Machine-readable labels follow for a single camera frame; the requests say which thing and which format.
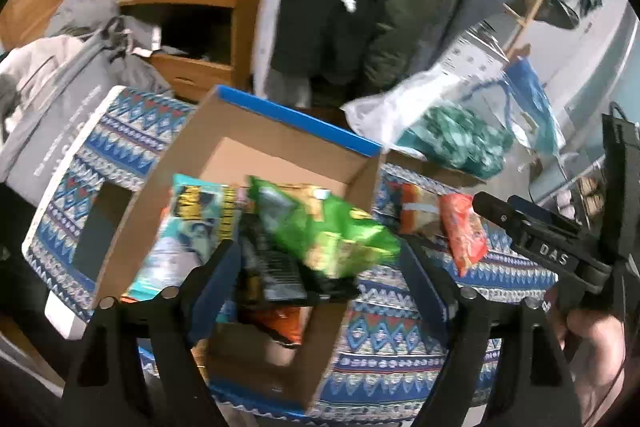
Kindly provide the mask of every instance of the blue patterned fabric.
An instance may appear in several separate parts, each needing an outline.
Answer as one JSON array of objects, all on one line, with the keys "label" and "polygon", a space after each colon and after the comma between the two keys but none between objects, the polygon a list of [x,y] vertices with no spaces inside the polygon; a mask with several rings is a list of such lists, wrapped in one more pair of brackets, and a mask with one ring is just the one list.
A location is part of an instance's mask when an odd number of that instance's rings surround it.
[{"label": "blue patterned fabric", "polygon": [[95,281],[73,266],[76,246],[105,179],[136,192],[193,106],[131,87],[120,91],[74,154],[24,256],[76,315],[87,321]]},{"label": "blue patterned fabric", "polygon": [[[72,261],[103,181],[139,190],[158,155],[177,136],[192,110],[176,100],[124,89],[55,181],[55,192],[46,202],[25,257],[47,286],[84,320],[90,317],[95,282],[76,271]],[[438,194],[453,190],[412,172],[385,166],[372,212],[392,229],[399,222],[399,188],[407,182]],[[524,293],[537,296],[554,282],[553,274],[513,254],[504,232],[490,230],[490,244],[491,252],[476,269],[469,270],[466,278],[456,279],[459,284],[473,285],[488,298],[516,301]],[[446,241],[438,245],[434,259],[456,277]],[[255,414],[305,423],[380,423],[414,418],[429,395],[446,352],[433,339],[422,337],[420,315],[396,267],[377,266],[361,273],[358,287],[360,297],[348,306],[330,365],[318,388],[318,399],[307,410],[261,399],[224,382],[210,383],[213,395]],[[488,397],[499,351],[500,341],[489,341],[475,405]],[[144,349],[140,352],[145,370],[157,374],[152,354]]]}]

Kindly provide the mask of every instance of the person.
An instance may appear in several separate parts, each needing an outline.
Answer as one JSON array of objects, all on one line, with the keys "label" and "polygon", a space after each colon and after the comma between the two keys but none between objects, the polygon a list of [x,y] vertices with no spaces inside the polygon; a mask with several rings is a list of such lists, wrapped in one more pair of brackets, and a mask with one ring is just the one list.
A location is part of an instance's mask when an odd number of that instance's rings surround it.
[{"label": "person", "polygon": [[545,301],[550,306],[548,317],[561,349],[569,331],[593,347],[588,359],[574,359],[570,364],[582,423],[584,427],[593,427],[622,391],[625,328],[617,318],[600,311],[575,309],[565,316],[555,306],[557,297],[558,289],[553,286],[546,293]]}]

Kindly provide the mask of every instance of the white wall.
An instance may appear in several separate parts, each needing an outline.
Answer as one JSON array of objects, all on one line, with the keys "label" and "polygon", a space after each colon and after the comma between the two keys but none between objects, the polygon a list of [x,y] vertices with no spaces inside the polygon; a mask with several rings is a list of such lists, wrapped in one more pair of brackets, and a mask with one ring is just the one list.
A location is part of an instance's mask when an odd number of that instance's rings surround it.
[{"label": "white wall", "polygon": [[531,44],[529,60],[540,77],[551,105],[563,124],[564,106],[587,82],[615,35],[626,0],[603,0],[603,6],[580,21],[575,30],[533,22],[518,41]]}]

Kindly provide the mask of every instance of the black cable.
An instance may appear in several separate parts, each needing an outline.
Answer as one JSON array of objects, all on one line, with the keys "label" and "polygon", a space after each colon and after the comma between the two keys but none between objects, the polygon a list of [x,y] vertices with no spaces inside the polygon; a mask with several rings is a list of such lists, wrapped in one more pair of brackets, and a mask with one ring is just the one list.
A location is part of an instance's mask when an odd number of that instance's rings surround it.
[{"label": "black cable", "polygon": [[[622,309],[623,309],[623,322],[622,322],[622,324],[623,324],[624,331],[626,331],[626,290],[625,290],[625,279],[624,279],[624,277],[622,278]],[[636,307],[636,311],[634,312],[634,320],[636,322],[636,329],[634,330],[633,337],[631,338],[631,340],[629,342],[631,349],[633,349],[634,346],[636,345],[636,340],[638,339],[638,331],[640,330],[640,303],[638,304],[638,306]],[[628,362],[628,360],[626,359],[626,341],[625,341],[625,339],[623,339],[623,341],[625,343],[625,356],[622,359],[622,362],[620,363],[620,368],[619,368],[618,372],[616,373],[615,378],[612,380],[611,385],[609,386],[609,389],[607,389],[607,393],[605,394],[605,396],[602,397],[602,399],[600,400],[600,403],[591,412],[589,417],[584,421],[584,423],[582,423],[582,427],[587,425],[587,423],[589,423],[591,421],[591,419],[595,416],[595,414],[600,410],[600,407],[602,407],[602,404],[609,397],[609,395],[611,394],[611,391],[613,391],[613,387],[615,386],[616,382],[618,381],[618,378],[620,378],[620,375],[622,374],[622,371],[626,367],[626,363]]]},{"label": "black cable", "polygon": [[619,113],[619,115],[622,117],[623,120],[626,120],[626,114],[625,112],[622,110],[622,108],[618,105],[618,102],[614,102],[613,100],[611,102],[609,102],[609,115],[613,116],[614,111],[617,111]]}]

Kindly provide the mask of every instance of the finger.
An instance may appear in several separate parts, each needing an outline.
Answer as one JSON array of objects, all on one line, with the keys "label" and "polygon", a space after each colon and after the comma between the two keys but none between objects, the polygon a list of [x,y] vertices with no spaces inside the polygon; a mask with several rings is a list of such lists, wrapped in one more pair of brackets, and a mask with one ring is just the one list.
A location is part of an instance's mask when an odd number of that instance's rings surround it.
[{"label": "finger", "polygon": [[551,328],[560,344],[560,349],[564,349],[564,338],[566,336],[566,321],[564,315],[556,306],[558,300],[558,286],[551,286],[545,293],[545,302],[548,303],[549,311],[546,314],[551,324]]},{"label": "finger", "polygon": [[594,310],[573,310],[567,326],[576,335],[589,339],[594,347],[590,377],[595,385],[608,385],[616,377],[625,358],[622,323],[611,315]]}]

